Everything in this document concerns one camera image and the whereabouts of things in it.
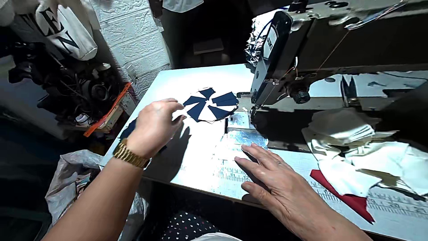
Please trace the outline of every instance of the plastic bag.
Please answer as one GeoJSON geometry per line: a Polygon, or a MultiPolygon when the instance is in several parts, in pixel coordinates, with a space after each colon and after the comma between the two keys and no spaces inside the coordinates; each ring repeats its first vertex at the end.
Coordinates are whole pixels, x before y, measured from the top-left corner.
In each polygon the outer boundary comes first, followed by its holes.
{"type": "MultiPolygon", "coordinates": [[[[101,169],[99,163],[102,158],[89,150],[75,151],[59,157],[55,174],[45,196],[52,215],[50,228],[74,203],[77,196],[76,181],[89,172],[96,174],[101,169]]],[[[151,182],[141,180],[119,240],[131,240],[144,223],[149,207],[147,200],[150,198],[150,191],[151,182]]]]}

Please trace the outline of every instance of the red fabric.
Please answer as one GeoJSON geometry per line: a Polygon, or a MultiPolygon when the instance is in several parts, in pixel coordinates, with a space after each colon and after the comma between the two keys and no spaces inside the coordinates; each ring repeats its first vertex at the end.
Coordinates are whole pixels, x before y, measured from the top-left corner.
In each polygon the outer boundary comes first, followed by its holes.
{"type": "Polygon", "coordinates": [[[323,187],[329,190],[332,194],[338,197],[342,202],[352,208],[356,213],[363,217],[367,222],[373,224],[375,220],[367,211],[367,198],[358,197],[352,194],[339,195],[339,193],[334,190],[333,186],[325,179],[320,170],[312,170],[311,177],[319,182],[323,187]]]}

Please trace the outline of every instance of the navy blue fabric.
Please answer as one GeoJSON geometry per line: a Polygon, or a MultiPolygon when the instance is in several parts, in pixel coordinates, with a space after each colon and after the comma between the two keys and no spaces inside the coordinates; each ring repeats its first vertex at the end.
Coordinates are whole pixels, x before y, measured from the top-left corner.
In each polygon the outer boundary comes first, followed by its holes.
{"type": "Polygon", "coordinates": [[[231,113],[230,111],[225,111],[211,105],[208,105],[208,108],[211,110],[211,112],[214,114],[217,120],[224,118],[231,113]]]}
{"type": "Polygon", "coordinates": [[[122,134],[120,135],[119,139],[123,139],[123,138],[127,138],[131,132],[135,129],[135,123],[137,122],[137,119],[131,121],[131,123],[129,123],[128,127],[122,131],[122,134]]]}
{"type": "Polygon", "coordinates": [[[201,114],[201,111],[204,108],[204,106],[205,106],[205,102],[200,102],[199,104],[195,105],[192,109],[190,109],[187,113],[196,122],[199,122],[200,120],[198,120],[198,117],[201,114]]]}
{"type": "Polygon", "coordinates": [[[200,90],[199,92],[203,96],[205,96],[207,99],[209,99],[211,97],[211,95],[215,93],[215,91],[213,90],[213,88],[209,88],[209,89],[206,89],[206,90],[200,90]]]}
{"type": "Polygon", "coordinates": [[[219,97],[215,97],[212,99],[212,102],[217,103],[217,102],[222,102],[222,101],[230,100],[230,99],[236,99],[236,96],[232,92],[221,95],[219,97]]]}
{"type": "Polygon", "coordinates": [[[228,105],[236,105],[238,103],[239,103],[239,101],[235,98],[235,99],[228,99],[225,101],[220,101],[220,102],[217,102],[216,104],[217,104],[217,106],[228,106],[228,105]]]}
{"type": "Polygon", "coordinates": [[[208,98],[205,99],[201,97],[190,96],[190,98],[187,99],[186,102],[183,103],[183,105],[186,106],[186,105],[191,105],[198,102],[205,102],[206,100],[208,100],[208,98]]]}

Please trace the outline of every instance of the gold watch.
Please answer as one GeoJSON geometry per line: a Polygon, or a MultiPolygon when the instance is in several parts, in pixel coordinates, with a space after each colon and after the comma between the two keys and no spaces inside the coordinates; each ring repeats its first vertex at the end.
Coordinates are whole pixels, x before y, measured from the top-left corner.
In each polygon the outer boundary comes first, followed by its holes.
{"type": "Polygon", "coordinates": [[[117,159],[131,163],[134,166],[145,168],[147,167],[149,160],[148,158],[140,157],[132,153],[128,148],[126,148],[126,142],[128,140],[123,138],[119,145],[114,149],[113,156],[117,159]]]}

